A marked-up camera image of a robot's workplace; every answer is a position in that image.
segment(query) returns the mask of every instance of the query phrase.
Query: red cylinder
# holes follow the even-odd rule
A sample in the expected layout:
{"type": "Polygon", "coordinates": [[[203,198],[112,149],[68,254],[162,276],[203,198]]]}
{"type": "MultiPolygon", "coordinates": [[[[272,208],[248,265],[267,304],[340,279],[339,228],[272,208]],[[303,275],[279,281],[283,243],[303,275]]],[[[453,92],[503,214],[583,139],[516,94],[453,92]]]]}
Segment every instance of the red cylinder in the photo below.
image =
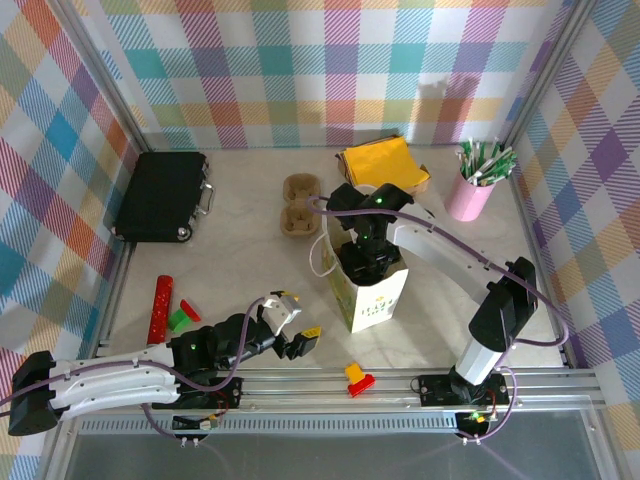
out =
{"type": "Polygon", "coordinates": [[[156,282],[156,296],[153,299],[147,345],[159,345],[165,342],[167,327],[169,326],[169,307],[171,305],[172,291],[173,278],[169,275],[160,275],[156,282]]]}

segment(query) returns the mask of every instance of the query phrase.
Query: bag handle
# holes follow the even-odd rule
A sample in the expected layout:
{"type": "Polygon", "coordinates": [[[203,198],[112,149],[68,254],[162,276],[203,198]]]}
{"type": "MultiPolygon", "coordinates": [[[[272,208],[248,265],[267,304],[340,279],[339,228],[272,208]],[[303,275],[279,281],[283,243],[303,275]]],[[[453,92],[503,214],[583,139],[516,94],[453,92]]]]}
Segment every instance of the bag handle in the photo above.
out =
{"type": "Polygon", "coordinates": [[[316,245],[320,242],[320,240],[322,240],[328,234],[329,234],[329,232],[324,232],[322,235],[320,235],[318,238],[316,238],[315,241],[313,242],[313,245],[311,245],[311,248],[309,249],[309,266],[311,267],[311,271],[313,272],[313,274],[318,278],[326,277],[331,272],[333,272],[335,270],[335,268],[338,266],[338,261],[334,258],[333,259],[333,262],[334,262],[333,266],[331,268],[329,268],[329,270],[327,270],[324,273],[316,272],[316,269],[313,267],[313,260],[312,260],[313,259],[313,250],[316,248],[316,245]]]}

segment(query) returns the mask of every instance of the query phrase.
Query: white floor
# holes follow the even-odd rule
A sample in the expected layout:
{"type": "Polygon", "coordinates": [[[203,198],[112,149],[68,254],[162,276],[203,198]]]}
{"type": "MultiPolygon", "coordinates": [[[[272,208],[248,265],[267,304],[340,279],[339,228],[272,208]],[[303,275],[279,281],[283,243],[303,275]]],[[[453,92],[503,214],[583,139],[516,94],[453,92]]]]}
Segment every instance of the white floor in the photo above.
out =
{"type": "MultiPolygon", "coordinates": [[[[441,225],[502,263],[531,258],[518,211],[507,182],[497,185],[485,211],[472,223],[450,219],[443,198],[457,169],[454,148],[412,148],[432,179],[418,201],[441,225]]],[[[173,309],[187,298],[214,324],[244,312],[255,298],[272,290],[300,295],[303,313],[298,330],[323,327],[316,349],[293,362],[273,352],[253,358],[244,367],[345,367],[357,361],[371,367],[450,367],[469,338],[467,325],[477,305],[435,268],[405,255],[409,278],[393,319],[350,334],[326,279],[316,278],[307,263],[313,239],[291,239],[279,228],[284,179],[309,172],[322,179],[324,194],[341,178],[335,149],[227,150],[208,152],[210,182],[217,188],[212,212],[201,217],[187,244],[139,244],[131,262],[112,335],[112,354],[145,347],[158,275],[174,277],[173,309]]],[[[553,338],[543,306],[521,336],[553,338]]],[[[560,366],[555,348],[522,346],[508,364],[518,367],[560,366]]]]}

